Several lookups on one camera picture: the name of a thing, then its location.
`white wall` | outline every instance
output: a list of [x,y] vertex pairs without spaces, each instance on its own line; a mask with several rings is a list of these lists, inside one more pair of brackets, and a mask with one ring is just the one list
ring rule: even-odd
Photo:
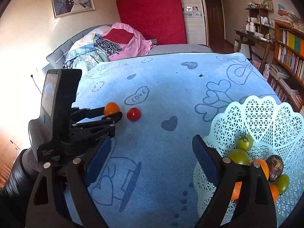
[[[239,38],[235,34],[234,30],[240,30],[245,27],[246,24],[246,16],[249,15],[249,12],[245,10],[248,2],[252,0],[222,0],[223,1],[223,9],[225,14],[225,29],[226,29],[226,40],[230,43],[234,44],[234,39]],[[255,2],[262,3],[263,0],[254,0]],[[299,14],[296,11],[295,7],[291,3],[290,0],[273,0],[274,11],[275,13],[270,14],[270,17],[276,18],[278,16],[278,3],[283,5],[286,10],[293,11],[298,17]],[[264,49],[259,45],[255,47],[255,51],[261,57],[263,57]],[[271,51],[268,57],[267,62],[271,62],[273,59],[273,52]]]
[[94,11],[54,19],[51,0],[12,0],[1,16],[0,130],[19,147],[28,146],[27,125],[40,110],[41,95],[30,75],[42,89],[48,54],[86,28],[120,21],[116,0],[93,1]]

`groom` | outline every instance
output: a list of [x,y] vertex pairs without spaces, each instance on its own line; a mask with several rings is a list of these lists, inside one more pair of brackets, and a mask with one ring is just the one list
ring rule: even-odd
[[71,12],[72,7],[73,7],[73,3],[74,3],[73,0],[65,0],[65,5],[67,6],[68,12]]

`white lace basket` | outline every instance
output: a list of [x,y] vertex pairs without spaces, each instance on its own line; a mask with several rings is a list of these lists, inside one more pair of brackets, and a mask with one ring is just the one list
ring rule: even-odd
[[[243,132],[253,138],[253,147],[248,152],[250,161],[266,160],[277,154],[284,162],[283,173],[289,176],[288,190],[276,201],[277,225],[291,213],[304,190],[304,120],[293,112],[288,103],[276,104],[271,96],[249,96],[243,104],[232,102],[224,113],[212,121],[210,134],[205,143],[217,149],[222,157],[235,149],[235,141]],[[203,214],[215,191],[197,162],[193,173],[194,187],[198,193],[197,209]],[[230,221],[236,203],[230,201],[222,224]]]

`red pillow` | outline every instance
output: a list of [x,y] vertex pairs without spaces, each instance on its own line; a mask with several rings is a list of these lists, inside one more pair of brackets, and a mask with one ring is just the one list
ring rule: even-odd
[[109,33],[103,37],[103,39],[111,40],[112,42],[119,44],[128,44],[134,33],[127,32],[125,29],[112,28]]

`cable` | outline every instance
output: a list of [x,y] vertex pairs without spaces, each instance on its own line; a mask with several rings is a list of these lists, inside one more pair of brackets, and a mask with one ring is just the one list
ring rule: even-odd
[[33,75],[31,74],[31,78],[33,79],[33,81],[34,81],[34,83],[35,83],[35,85],[36,85],[36,87],[38,88],[38,86],[37,86],[37,84],[36,84],[36,82],[35,82],[35,80],[34,80],[34,78],[33,78]]

